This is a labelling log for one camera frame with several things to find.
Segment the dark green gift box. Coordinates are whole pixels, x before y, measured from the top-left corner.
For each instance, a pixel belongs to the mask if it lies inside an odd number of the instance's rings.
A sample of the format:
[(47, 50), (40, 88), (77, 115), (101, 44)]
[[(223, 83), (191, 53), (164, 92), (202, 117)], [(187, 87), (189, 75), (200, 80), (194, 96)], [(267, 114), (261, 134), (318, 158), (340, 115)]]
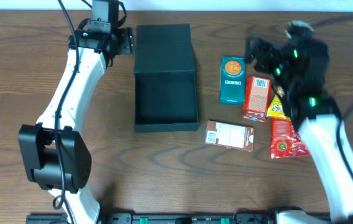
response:
[(136, 132), (199, 128), (189, 24), (137, 26), (134, 77)]

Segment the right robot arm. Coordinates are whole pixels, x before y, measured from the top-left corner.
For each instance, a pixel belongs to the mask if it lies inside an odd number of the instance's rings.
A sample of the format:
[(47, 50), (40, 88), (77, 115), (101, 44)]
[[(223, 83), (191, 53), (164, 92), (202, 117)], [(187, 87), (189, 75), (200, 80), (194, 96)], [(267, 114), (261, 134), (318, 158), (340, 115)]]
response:
[(284, 45), (260, 37), (246, 40), (244, 60), (272, 76), (283, 89), (283, 112), (311, 154), (334, 223), (353, 222), (353, 150), (345, 118), (324, 89), (327, 45), (312, 37), (292, 37)]

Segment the brown white carton box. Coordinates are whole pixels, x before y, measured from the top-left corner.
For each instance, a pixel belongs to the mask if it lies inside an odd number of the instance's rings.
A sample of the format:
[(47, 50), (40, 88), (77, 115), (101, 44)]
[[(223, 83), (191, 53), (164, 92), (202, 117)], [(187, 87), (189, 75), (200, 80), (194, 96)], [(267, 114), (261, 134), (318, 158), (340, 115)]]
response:
[(254, 134), (253, 127), (209, 120), (205, 143), (252, 152), (254, 150)]

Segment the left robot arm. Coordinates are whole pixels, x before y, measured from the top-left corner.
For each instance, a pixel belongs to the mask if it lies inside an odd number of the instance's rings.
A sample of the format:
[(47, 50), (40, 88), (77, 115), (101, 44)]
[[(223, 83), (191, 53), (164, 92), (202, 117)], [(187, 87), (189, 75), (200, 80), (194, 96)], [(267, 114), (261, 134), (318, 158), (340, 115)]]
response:
[(102, 223), (101, 205), (88, 185), (92, 157), (82, 137), (83, 123), (101, 77), (117, 55), (134, 53), (132, 29), (124, 27), (121, 1), (94, 0), (91, 17), (71, 27), (66, 67), (35, 125), (24, 124), (18, 143), (27, 179), (54, 199), (63, 214), (35, 214), (27, 223)]

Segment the teal Chunkies cookie box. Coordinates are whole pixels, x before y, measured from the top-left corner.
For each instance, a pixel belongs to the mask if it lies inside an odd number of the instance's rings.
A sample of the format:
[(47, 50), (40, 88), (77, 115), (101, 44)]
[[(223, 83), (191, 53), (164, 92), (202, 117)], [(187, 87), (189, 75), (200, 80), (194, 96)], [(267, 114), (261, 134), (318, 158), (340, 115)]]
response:
[(223, 56), (220, 66), (219, 103), (242, 106), (244, 101), (244, 59), (242, 57)]

